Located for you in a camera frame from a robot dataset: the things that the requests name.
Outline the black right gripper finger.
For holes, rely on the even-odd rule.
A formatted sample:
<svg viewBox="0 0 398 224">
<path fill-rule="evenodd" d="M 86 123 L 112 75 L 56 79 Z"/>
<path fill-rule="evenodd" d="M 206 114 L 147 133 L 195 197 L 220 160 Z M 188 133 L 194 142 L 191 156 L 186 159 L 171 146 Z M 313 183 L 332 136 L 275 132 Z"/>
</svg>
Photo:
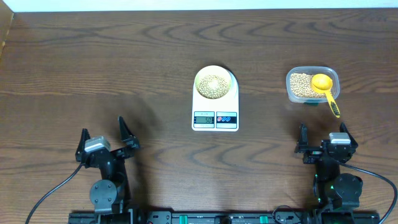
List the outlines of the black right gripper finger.
<svg viewBox="0 0 398 224">
<path fill-rule="evenodd" d="M 305 149 L 308 147 L 307 127 L 304 123 L 300 125 L 300 134 L 297 141 L 297 149 Z"/>
<path fill-rule="evenodd" d="M 349 133 L 345 123 L 341 123 L 339 129 L 340 129 L 341 133 L 346 133 L 348 135 L 348 137 L 349 137 L 349 139 L 351 141 L 350 142 L 351 147 L 352 148 L 357 148 L 358 147 L 358 143 L 355 141 L 354 137 L 352 137 L 352 135 Z"/>
</svg>

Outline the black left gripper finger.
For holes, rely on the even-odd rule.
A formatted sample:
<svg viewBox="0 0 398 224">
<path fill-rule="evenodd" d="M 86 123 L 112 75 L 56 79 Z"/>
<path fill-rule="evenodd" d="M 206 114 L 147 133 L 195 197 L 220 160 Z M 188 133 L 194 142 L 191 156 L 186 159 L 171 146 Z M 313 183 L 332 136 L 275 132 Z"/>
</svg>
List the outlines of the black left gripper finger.
<svg viewBox="0 0 398 224">
<path fill-rule="evenodd" d="M 136 138 L 135 135 L 133 135 L 133 133 L 130 131 L 122 116 L 118 117 L 118 122 L 122 142 L 132 149 L 139 149 L 140 144 L 138 138 Z"/>
<path fill-rule="evenodd" d="M 87 129 L 83 128 L 81 132 L 80 141 L 75 153 L 75 159 L 77 162 L 81 162 L 82 155 L 84 154 L 85 142 L 90 139 L 90 134 Z"/>
</svg>

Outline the yellow measuring scoop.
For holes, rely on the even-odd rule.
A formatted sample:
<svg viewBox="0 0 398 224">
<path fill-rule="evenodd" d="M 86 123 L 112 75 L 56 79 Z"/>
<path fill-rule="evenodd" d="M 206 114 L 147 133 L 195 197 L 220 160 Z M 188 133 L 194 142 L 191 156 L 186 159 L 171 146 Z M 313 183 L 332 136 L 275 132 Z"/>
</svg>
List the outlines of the yellow measuring scoop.
<svg viewBox="0 0 398 224">
<path fill-rule="evenodd" d="M 312 77 L 310 86 L 314 92 L 317 92 L 319 94 L 324 94 L 326 96 L 326 99 L 328 101 L 332 113 L 335 115 L 335 117 L 339 118 L 340 110 L 335 102 L 335 99 L 331 94 L 331 88 L 333 87 L 333 80 L 329 76 L 319 73 Z"/>
</svg>

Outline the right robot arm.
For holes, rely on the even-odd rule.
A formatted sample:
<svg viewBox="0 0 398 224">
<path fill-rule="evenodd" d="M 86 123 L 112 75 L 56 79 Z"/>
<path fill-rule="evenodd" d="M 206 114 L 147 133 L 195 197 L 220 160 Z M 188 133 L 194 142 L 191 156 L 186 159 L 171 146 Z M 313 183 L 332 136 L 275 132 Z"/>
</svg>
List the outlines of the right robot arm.
<svg viewBox="0 0 398 224">
<path fill-rule="evenodd" d="M 315 166 L 313 193 L 318 199 L 317 208 L 302 214 L 302 223 L 354 223 L 353 210 L 359 207 L 363 181 L 356 175 L 341 173 L 340 167 L 352 158 L 357 147 L 343 123 L 319 146 L 309 145 L 307 127 L 300 125 L 294 152 L 303 155 L 304 164 Z"/>
</svg>

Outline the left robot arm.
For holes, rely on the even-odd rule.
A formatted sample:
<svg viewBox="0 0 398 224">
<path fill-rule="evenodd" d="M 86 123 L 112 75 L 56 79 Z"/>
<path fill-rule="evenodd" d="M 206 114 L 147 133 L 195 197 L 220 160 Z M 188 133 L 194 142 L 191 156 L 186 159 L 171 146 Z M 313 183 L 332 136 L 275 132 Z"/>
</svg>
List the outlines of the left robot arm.
<svg viewBox="0 0 398 224">
<path fill-rule="evenodd" d="M 125 160 L 140 148 L 139 140 L 128 128 L 123 117 L 118 118 L 124 147 L 112 150 L 104 136 L 91 137 L 87 129 L 81 132 L 75 158 L 83 167 L 98 168 L 101 180 L 90 189 L 94 205 L 91 217 L 71 214 L 70 223 L 137 223 L 137 215 L 130 206 L 131 191 Z"/>
</svg>

